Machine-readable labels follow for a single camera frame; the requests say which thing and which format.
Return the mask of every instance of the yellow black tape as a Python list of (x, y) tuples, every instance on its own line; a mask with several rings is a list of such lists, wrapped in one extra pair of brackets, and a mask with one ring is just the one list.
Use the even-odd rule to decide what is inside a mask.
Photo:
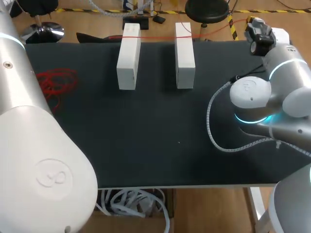
[(230, 14), (228, 17), (228, 22), (229, 22), (229, 26), (230, 26), (230, 30), (231, 30), (231, 34), (232, 34), (232, 38), (234, 41), (239, 40), (238, 38), (238, 34), (237, 34), (237, 30), (235, 29), (235, 26), (233, 24), (233, 19), (232, 19), (232, 15)]
[(246, 20), (246, 26), (245, 26), (245, 31), (247, 30), (247, 24), (248, 23), (252, 23), (253, 22), (253, 19), (255, 19), (256, 17), (254, 16), (249, 16), (247, 17), (247, 20)]
[[(98, 10), (88, 10), (88, 9), (69, 9), (69, 8), (59, 8), (55, 10), (56, 12), (85, 12), (85, 13), (99, 13)], [(130, 11), (126, 10), (105, 10), (111, 13), (128, 13)], [(170, 14), (170, 15), (184, 15), (185, 11), (157, 11), (159, 14)], [(310, 10), (236, 10), (234, 13), (311, 13)], [(144, 11), (144, 14), (149, 14), (150, 11)]]
[(237, 10), (234, 13), (311, 13), (311, 10)]

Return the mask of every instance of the black table surface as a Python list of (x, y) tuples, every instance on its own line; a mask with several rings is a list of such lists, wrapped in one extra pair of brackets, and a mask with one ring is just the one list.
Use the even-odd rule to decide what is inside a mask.
[[(26, 51), (36, 73), (77, 71), (55, 118), (92, 163), (99, 187), (277, 183), (311, 158), (266, 142), (237, 153), (212, 145), (206, 110), (232, 76), (261, 64), (246, 42), (197, 42), (194, 88), (178, 90), (174, 44), (142, 43), (135, 91), (119, 90), (120, 44), (37, 44)], [(224, 148), (256, 140), (240, 131), (229, 90), (215, 100), (211, 130)]]

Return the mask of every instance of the red wire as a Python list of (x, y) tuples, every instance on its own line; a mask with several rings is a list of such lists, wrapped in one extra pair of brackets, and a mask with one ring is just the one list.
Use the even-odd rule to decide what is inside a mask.
[[(239, 22), (246, 22), (246, 19), (239, 19), (236, 20), (233, 23), (239, 23)], [(226, 24), (225, 26), (210, 32), (210, 33), (206, 33), (206, 34), (198, 34), (198, 35), (189, 35), (189, 36), (121, 36), (121, 35), (116, 35), (116, 36), (110, 36), (109, 39), (117, 39), (117, 38), (142, 38), (142, 39), (176, 39), (176, 38), (200, 38), (203, 36), (207, 36), (207, 35), (212, 35), (215, 34), (219, 31), (221, 31), (222, 29), (226, 28), (227, 26), (229, 26), (230, 24)]]
[(60, 105), (60, 96), (76, 86), (77, 73), (75, 70), (58, 68), (37, 74), (37, 79), (46, 100), (53, 97), (57, 99), (57, 104), (52, 110), (55, 112)]

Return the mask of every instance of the white block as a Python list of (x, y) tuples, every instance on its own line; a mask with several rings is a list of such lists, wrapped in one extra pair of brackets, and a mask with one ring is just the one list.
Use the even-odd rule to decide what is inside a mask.
[[(140, 36), (139, 24), (126, 23), (123, 36)], [(122, 38), (117, 63), (120, 90), (135, 90), (140, 44), (140, 38)]]
[[(175, 35), (176, 37), (191, 36), (190, 23), (183, 23), (183, 25), (181, 23), (176, 23)], [(177, 88), (178, 89), (193, 88), (194, 75), (195, 75), (195, 62), (194, 62), (193, 44), (191, 37), (175, 39), (175, 60), (176, 60)]]

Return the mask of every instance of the white cable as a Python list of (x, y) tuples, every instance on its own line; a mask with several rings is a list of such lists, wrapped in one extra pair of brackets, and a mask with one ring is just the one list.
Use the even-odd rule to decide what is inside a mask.
[[(253, 146), (255, 146), (255, 145), (259, 144), (259, 143), (262, 143), (262, 142), (274, 141), (274, 139), (272, 139), (272, 138), (268, 138), (268, 137), (267, 137), (267, 138), (262, 138), (262, 139), (259, 139), (259, 140), (257, 140), (257, 141), (254, 141), (254, 142), (252, 142), (252, 143), (249, 143), (249, 144), (247, 144), (247, 145), (245, 145), (245, 146), (243, 146), (243, 147), (239, 147), (239, 148), (235, 148), (235, 149), (225, 149), (225, 148), (222, 148), (222, 147), (220, 147), (220, 146), (215, 142), (215, 140), (214, 140), (214, 138), (213, 138), (213, 136), (212, 136), (212, 133), (211, 133), (211, 131), (210, 131), (210, 127), (209, 127), (209, 114), (210, 114), (210, 110), (211, 110), (213, 101), (214, 101), (214, 99), (216, 98), (216, 96), (217, 96), (222, 90), (224, 90), (224, 89), (226, 89), (227, 87), (231, 86), (231, 84), (232, 84), (231, 82), (227, 82), (225, 85), (223, 85), (221, 88), (219, 88), (219, 89), (214, 93), (214, 95), (212, 96), (212, 98), (210, 99), (210, 101), (209, 101), (209, 103), (208, 103), (208, 107), (207, 107), (207, 116), (206, 116), (206, 125), (207, 125), (207, 133), (208, 133), (208, 136), (209, 136), (211, 142), (213, 143), (213, 145), (214, 145), (217, 149), (219, 149), (219, 150), (221, 150), (221, 151), (223, 151), (223, 152), (238, 152), (238, 151), (245, 150), (245, 149), (247, 149), (247, 148), (253, 147)], [(309, 152), (307, 152), (307, 151), (305, 151), (305, 150), (303, 150), (303, 149), (301, 149), (301, 148), (299, 148), (299, 147), (297, 147), (297, 146), (295, 146), (295, 145), (293, 145), (293, 144), (290, 144), (290, 143), (287, 143), (287, 142), (283, 142), (283, 141), (279, 141), (279, 140), (278, 140), (278, 143), (279, 143), (279, 142), (282, 142), (282, 143), (284, 143), (284, 144), (290, 146), (291, 148), (293, 148), (293, 149), (299, 151), (300, 153), (303, 153), (304, 155), (307, 155), (307, 156), (311, 157), (311, 153), (309, 153)]]
[(134, 11), (131, 12), (127, 12), (127, 13), (111, 13), (111, 12), (107, 12), (105, 10), (103, 10), (102, 8), (100, 8), (99, 6), (97, 6), (93, 0), (88, 0), (88, 3), (90, 5), (92, 5), (96, 10), (98, 10), (100, 13), (104, 14), (105, 16), (110, 16), (110, 17), (126, 17), (126, 16), (132, 16), (137, 14), (139, 11), (142, 11), (143, 9), (145, 9), (147, 6), (149, 6), (151, 4), (153, 0), (148, 0), (145, 4), (143, 4), (143, 6), (139, 9), (136, 9)]
[(14, 0), (2, 0), (5, 6), (8, 6), (9, 4), (13, 3)]
[[(156, 197), (155, 195), (148, 193), (146, 191), (143, 191), (141, 189), (123, 189), (119, 191), (117, 194), (115, 194), (111, 200), (110, 200), (110, 207), (112, 209), (112, 213), (107, 211), (106, 204), (108, 203), (108, 195), (111, 194), (111, 189), (107, 189), (107, 195), (105, 195), (105, 189), (101, 189), (101, 206), (99, 204), (96, 204), (96, 207), (102, 211), (107, 216), (138, 216), (138, 217), (146, 217), (146, 212), (138, 212), (133, 209), (133, 207), (137, 206), (139, 202), (145, 198), (150, 200), (150, 203), (153, 203), (154, 201), (158, 202), (160, 204), (160, 208), (158, 211), (163, 210), (166, 226), (164, 233), (168, 233), (170, 229), (170, 218), (168, 211), (165, 207), (165, 195), (162, 190), (158, 190), (162, 196), (163, 200)], [(121, 196), (121, 200), (119, 202), (116, 202), (116, 199)]]
[(254, 145), (257, 145), (259, 143), (262, 143), (262, 142), (267, 142), (267, 141), (273, 141), (272, 138), (262, 138), (262, 139), (259, 139), (255, 142), (252, 142), (252, 143), (249, 143), (243, 147), (239, 147), (239, 148), (235, 148), (235, 149), (225, 149), (225, 148), (222, 148), (220, 147), (214, 140), (213, 136), (212, 136), (212, 133), (210, 131), (210, 127), (209, 127), (209, 114), (210, 114), (210, 109), (212, 107), (212, 104), (213, 104), (213, 101), (214, 99), (216, 98), (216, 96), (224, 89), (226, 89), (227, 87), (231, 86), (231, 82), (227, 82), (225, 85), (223, 85), (221, 88), (218, 89), (218, 91), (216, 91), (214, 93), (214, 95), (212, 96), (212, 98), (210, 99), (209, 103), (208, 103), (208, 107), (207, 107), (207, 116), (206, 116), (206, 125), (207, 125), (207, 133), (208, 133), (208, 136), (211, 140), (211, 142), (213, 143), (213, 145), (223, 151), (223, 152), (238, 152), (238, 151), (241, 151), (241, 150), (244, 150), (244, 149), (247, 149), (247, 148), (250, 148), (250, 147), (253, 147)]

